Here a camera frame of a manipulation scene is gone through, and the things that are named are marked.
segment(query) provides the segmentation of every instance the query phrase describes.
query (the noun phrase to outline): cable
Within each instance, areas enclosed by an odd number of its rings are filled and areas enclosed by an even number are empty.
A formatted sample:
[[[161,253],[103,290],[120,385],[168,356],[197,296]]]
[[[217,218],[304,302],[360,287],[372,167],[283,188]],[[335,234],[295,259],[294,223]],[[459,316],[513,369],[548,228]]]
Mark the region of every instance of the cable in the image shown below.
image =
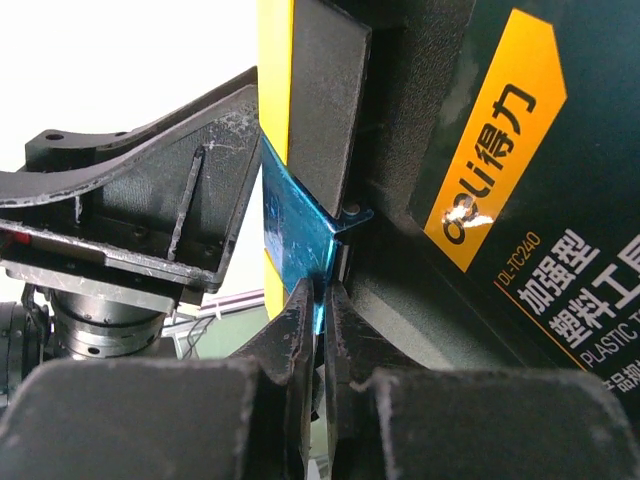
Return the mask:
[[[189,345],[189,348],[187,349],[186,352],[184,352],[184,355],[182,356],[182,360],[188,360],[193,356],[194,348],[196,347],[197,343],[200,341],[202,336],[206,333],[207,328],[209,328],[209,325],[211,325],[211,323],[213,323],[214,320],[221,320],[221,319],[222,319],[222,314],[220,313],[220,304],[216,303],[216,309],[215,309],[214,315],[199,318],[193,324],[193,326],[189,330],[189,333],[187,334],[187,344]],[[207,323],[206,325],[204,325],[204,327],[202,327],[202,330],[198,334],[197,338],[194,340],[192,337],[193,332],[198,328],[198,325],[200,325],[202,322],[207,322]]]

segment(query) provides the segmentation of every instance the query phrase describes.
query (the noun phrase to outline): yellow label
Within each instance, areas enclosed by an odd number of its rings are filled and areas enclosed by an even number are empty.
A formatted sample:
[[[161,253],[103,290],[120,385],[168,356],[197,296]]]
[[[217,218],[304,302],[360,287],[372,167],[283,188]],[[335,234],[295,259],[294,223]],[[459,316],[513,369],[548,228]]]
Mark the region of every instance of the yellow label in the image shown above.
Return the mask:
[[[424,227],[463,272],[566,99],[553,26],[514,9]]]

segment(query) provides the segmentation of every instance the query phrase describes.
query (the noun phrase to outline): blue plastic piece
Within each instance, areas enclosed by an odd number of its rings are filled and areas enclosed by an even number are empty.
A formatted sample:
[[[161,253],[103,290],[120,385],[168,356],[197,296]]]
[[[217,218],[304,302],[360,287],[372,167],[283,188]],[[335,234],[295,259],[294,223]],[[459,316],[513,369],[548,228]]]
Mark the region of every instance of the blue plastic piece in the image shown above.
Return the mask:
[[[324,290],[331,278],[340,238],[373,217],[371,210],[334,219],[293,178],[267,138],[261,140],[264,198],[264,243],[287,289],[311,278],[316,291],[315,328],[324,325]]]

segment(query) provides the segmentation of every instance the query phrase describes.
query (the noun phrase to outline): white wall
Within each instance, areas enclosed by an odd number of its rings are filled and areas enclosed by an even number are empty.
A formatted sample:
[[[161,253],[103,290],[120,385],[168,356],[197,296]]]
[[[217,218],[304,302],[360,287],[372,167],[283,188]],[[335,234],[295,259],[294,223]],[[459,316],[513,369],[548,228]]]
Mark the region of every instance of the white wall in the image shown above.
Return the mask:
[[[47,128],[131,130],[256,63],[256,0],[3,2],[0,170]],[[262,288],[260,182],[221,294]],[[0,271],[0,301],[19,282]]]

